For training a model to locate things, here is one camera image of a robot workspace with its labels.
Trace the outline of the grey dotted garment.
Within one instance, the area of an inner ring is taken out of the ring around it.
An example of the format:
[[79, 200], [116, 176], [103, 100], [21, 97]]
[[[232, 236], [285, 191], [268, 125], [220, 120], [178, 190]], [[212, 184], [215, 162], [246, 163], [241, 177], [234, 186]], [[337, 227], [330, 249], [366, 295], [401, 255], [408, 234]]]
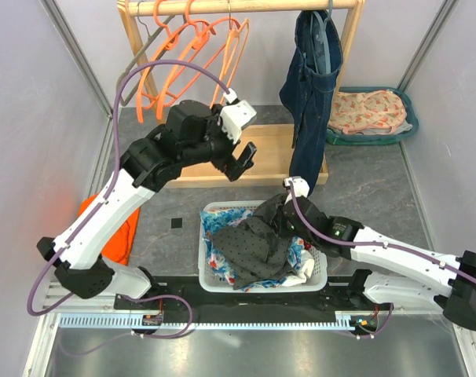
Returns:
[[286, 198], [286, 194], [277, 194], [238, 225], [227, 225], [212, 234], [212, 245], [235, 273], [235, 290], [261, 281], [281, 280], [295, 271], [287, 260], [291, 240], [279, 237], [273, 226]]

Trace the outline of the white blouse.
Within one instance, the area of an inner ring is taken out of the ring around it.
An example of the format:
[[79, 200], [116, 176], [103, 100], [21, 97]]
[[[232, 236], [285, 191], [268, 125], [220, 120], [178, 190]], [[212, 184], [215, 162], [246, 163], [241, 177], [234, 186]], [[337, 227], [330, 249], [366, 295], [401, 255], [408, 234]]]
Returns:
[[283, 282], [285, 287], [299, 286], [307, 282], [313, 274], [315, 260], [313, 256], [306, 250], [300, 252], [300, 263], [295, 271], [288, 275]]

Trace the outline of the dark denim garment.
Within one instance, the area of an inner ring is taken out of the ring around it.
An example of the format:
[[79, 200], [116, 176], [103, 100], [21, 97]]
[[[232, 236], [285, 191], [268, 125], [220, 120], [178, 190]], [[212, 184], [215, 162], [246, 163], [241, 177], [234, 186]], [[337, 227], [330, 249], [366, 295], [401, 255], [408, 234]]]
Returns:
[[289, 166], [291, 177], [299, 176], [309, 184], [309, 193], [317, 185], [324, 161], [324, 148], [331, 114], [331, 104], [343, 55], [339, 34], [332, 20], [327, 25], [331, 56], [331, 73], [317, 74], [308, 65], [309, 16], [302, 11], [295, 26], [295, 52], [287, 78], [280, 89], [280, 101], [294, 122], [293, 154]]

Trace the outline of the orange hanger of grey garment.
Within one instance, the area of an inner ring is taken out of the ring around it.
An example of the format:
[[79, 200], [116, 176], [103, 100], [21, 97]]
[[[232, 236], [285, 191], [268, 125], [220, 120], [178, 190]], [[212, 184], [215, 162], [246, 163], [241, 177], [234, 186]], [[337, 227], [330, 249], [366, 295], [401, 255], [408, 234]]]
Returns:
[[250, 21], [248, 18], [243, 21], [231, 17], [229, 13], [229, 30], [223, 45], [223, 59], [219, 79], [227, 87], [231, 86], [232, 80], [236, 74], [237, 67], [243, 55], [250, 32]]

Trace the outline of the orange hanger of floral skirt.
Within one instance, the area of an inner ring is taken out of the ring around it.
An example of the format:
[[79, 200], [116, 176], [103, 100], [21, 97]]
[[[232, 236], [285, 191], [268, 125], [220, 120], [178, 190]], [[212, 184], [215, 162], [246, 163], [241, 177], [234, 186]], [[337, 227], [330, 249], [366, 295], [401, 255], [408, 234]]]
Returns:
[[[173, 32], [168, 31], [168, 37], [164, 44], [157, 51], [156, 58], [161, 57], [162, 52], [165, 49], [170, 50], [176, 47], [181, 33], [188, 27], [193, 27], [195, 32], [194, 37], [181, 52], [181, 55], [177, 58], [177, 60], [186, 63], [192, 63], [192, 61], [200, 54], [201, 50], [208, 43], [211, 36], [216, 35], [215, 28], [223, 22], [229, 22], [229, 17], [224, 17], [211, 23], [205, 19], [192, 19], [190, 17], [192, 4], [193, 1], [186, 2], [184, 12], [185, 22], [177, 30]], [[172, 106], [175, 101], [178, 100], [201, 75], [201, 73], [198, 71], [178, 93], [171, 93], [170, 86], [177, 80], [178, 76], [185, 68], [186, 66], [184, 65], [174, 65], [167, 76], [162, 89], [159, 91], [156, 97], [151, 100], [149, 106], [156, 106], [156, 118], [160, 122], [163, 120], [165, 108]]]

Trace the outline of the blue-grey hanger of denim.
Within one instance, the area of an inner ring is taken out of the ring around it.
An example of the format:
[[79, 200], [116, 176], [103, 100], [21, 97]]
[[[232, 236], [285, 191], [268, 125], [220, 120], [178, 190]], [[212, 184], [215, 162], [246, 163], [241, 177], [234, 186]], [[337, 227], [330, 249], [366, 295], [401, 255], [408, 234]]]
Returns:
[[333, 1], [328, 1], [325, 18], [318, 11], [309, 16], [309, 41], [307, 47], [308, 65], [319, 75], [331, 73], [331, 56], [328, 41], [327, 25], [331, 20]]

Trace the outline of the orange hanger of blouse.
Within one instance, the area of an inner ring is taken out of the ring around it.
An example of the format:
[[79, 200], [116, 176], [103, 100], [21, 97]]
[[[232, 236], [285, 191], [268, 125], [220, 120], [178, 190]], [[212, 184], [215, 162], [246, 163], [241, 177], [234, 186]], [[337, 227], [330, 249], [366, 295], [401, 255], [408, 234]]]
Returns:
[[[170, 20], [172, 19], [172, 16], [169, 16], [163, 22], [159, 20], [159, 7], [162, 3], [163, 1], [154, 1], [154, 5], [152, 7], [152, 15], [156, 24], [158, 25], [158, 31], [165, 31], [167, 37], [158, 47], [156, 52], [152, 55], [152, 58], [149, 62], [152, 63], [160, 60], [166, 51], [172, 50], [178, 44], [180, 34], [189, 26], [193, 26], [195, 28], [196, 45], [195, 47], [193, 47], [193, 49], [196, 50], [194, 54], [194, 56], [196, 56], [207, 41], [207, 36], [204, 29], [209, 25], [208, 22], [201, 19], [192, 20], [189, 16], [192, 12], [192, 1], [186, 1], [183, 13], [184, 23], [179, 28], [174, 29], [172, 31], [171, 29], [169, 29], [168, 26]], [[166, 80], [163, 88], [161, 90], [157, 90], [151, 75], [151, 70], [152, 67], [144, 68], [141, 71], [141, 77], [138, 83], [136, 94], [136, 109], [137, 120], [140, 123], [144, 122], [144, 112], [149, 109], [155, 112], [158, 121], [161, 121], [163, 119], [163, 109], [167, 106], [164, 102], [164, 96], [167, 94], [169, 86], [179, 75], [177, 68], [174, 68], [174, 76], [170, 76]]]

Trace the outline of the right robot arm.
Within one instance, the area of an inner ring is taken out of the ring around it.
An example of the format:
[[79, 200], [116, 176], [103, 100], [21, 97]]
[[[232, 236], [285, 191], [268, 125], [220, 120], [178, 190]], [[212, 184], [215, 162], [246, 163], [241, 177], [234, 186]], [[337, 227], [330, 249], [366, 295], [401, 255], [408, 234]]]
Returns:
[[476, 253], [442, 254], [403, 243], [358, 221], [326, 216], [305, 197], [288, 196], [277, 211], [280, 234], [297, 236], [329, 258], [378, 266], [346, 289], [355, 309], [369, 304], [438, 308], [452, 323], [476, 331]]

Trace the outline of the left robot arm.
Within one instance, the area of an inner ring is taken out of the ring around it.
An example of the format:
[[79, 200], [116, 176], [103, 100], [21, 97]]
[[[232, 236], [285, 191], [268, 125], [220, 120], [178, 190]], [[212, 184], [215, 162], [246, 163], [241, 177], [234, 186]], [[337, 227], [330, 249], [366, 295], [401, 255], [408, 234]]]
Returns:
[[142, 309], [159, 300], [146, 269], [111, 262], [102, 250], [125, 221], [184, 168], [211, 163], [229, 181], [253, 166], [255, 145], [233, 152], [257, 112], [246, 101], [209, 108], [198, 101], [173, 106], [164, 124], [134, 141], [119, 159], [105, 187], [78, 219], [56, 238], [43, 237], [41, 255], [55, 266], [61, 286], [80, 298], [103, 292], [126, 295]]

